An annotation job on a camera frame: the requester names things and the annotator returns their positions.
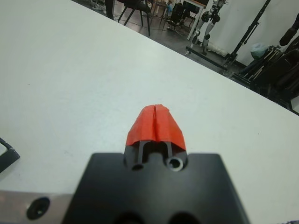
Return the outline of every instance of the gray floor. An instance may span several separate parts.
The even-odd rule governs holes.
[[[73,1],[91,9],[89,0],[73,0]],[[125,7],[122,3],[115,1],[114,20],[116,20],[116,22],[124,8]],[[98,11],[98,10],[95,10],[95,11],[100,14],[104,14],[103,11]],[[127,17],[130,14],[130,12],[131,12],[131,9],[126,10],[126,12],[124,13],[124,15],[121,18],[121,21],[120,21],[121,24],[124,24],[125,20],[127,19]],[[135,11],[133,13],[133,15],[130,18],[129,22],[127,23],[126,27],[178,52],[179,54],[185,55],[186,46],[190,46],[190,44],[191,44],[191,42],[187,40],[187,36],[189,34],[188,28],[176,27],[176,31],[168,30],[167,29],[168,23],[166,23],[164,27],[163,27],[164,21],[162,21],[160,23],[162,13],[163,13],[163,11],[162,11],[162,9],[160,9],[158,12],[158,15],[154,16],[153,21],[150,25],[150,36],[148,35],[146,16],[143,16],[143,27],[142,27],[139,11]],[[191,19],[187,18],[185,21],[185,25],[189,26],[190,22],[191,22]],[[200,51],[199,45],[194,46],[194,49],[197,51]],[[222,69],[214,66],[213,64],[207,62],[206,60],[198,57],[195,54],[190,54],[187,57],[193,61],[196,61],[196,62],[210,68],[211,70],[213,70],[215,72],[218,72],[219,74],[223,74]],[[208,52],[208,57],[218,63],[223,62],[223,57],[221,57],[220,55],[218,55],[214,52]],[[234,66],[232,66],[230,71],[236,72],[236,71],[239,71],[240,69],[241,69],[241,67],[234,65]]]

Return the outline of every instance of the chair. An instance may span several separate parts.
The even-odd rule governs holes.
[[[126,9],[131,8],[132,11],[131,11],[130,15],[128,16],[127,20],[125,21],[124,25],[127,24],[127,22],[129,21],[129,19],[131,18],[132,14],[133,14],[133,12],[135,10],[139,10],[140,17],[141,17],[141,25],[143,26],[142,12],[145,12],[147,21],[148,21],[148,32],[149,32],[149,36],[150,36],[150,12],[151,12],[151,8],[153,7],[152,0],[145,0],[145,4],[143,3],[144,0],[118,0],[118,1],[125,4],[125,9],[122,11],[120,17],[118,18],[118,22],[120,22],[121,17],[125,13]]]
[[[168,10],[167,10],[167,8],[168,8],[169,4],[170,4],[170,1],[168,1],[168,4],[166,4],[165,2],[158,2],[158,0],[157,0],[157,1],[155,2],[155,7],[154,7],[154,11],[153,11],[153,13],[152,13],[152,17],[151,17],[151,21],[150,21],[150,23],[153,22],[153,18],[154,18],[155,12],[156,12],[156,10],[157,10],[157,7],[164,8],[163,13],[162,13],[162,16],[161,16],[161,20],[160,20],[160,23],[161,23],[161,22],[162,22],[162,19],[163,19],[163,16],[164,16],[164,13],[165,13],[165,10],[166,10],[166,15],[165,15],[165,16],[168,16]]]

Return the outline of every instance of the bolt hole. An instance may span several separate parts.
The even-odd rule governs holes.
[[[178,168],[181,163],[177,159],[171,159],[169,165],[171,168]]]
[[[183,161],[177,157],[168,158],[168,160],[166,161],[166,164],[167,164],[168,168],[173,171],[179,171],[183,168]]]
[[[35,220],[42,217],[50,206],[50,200],[47,197],[42,197],[34,200],[27,209],[27,218]]]
[[[143,165],[142,164],[137,164],[137,165],[134,165],[132,167],[133,171],[137,171],[137,170],[141,170],[141,169],[143,169]]]

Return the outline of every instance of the black frame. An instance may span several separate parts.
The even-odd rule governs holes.
[[[5,153],[0,155],[0,173],[1,173],[11,164],[17,161],[20,158],[20,156],[15,151],[15,149],[7,142],[5,142],[2,138],[0,138],[0,144],[4,145],[4,147],[7,149]]]

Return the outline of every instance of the table surface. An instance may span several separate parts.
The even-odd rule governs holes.
[[[188,153],[219,153],[253,224],[299,219],[299,117],[70,0],[0,2],[0,189],[72,193],[94,152],[123,152],[167,106]]]

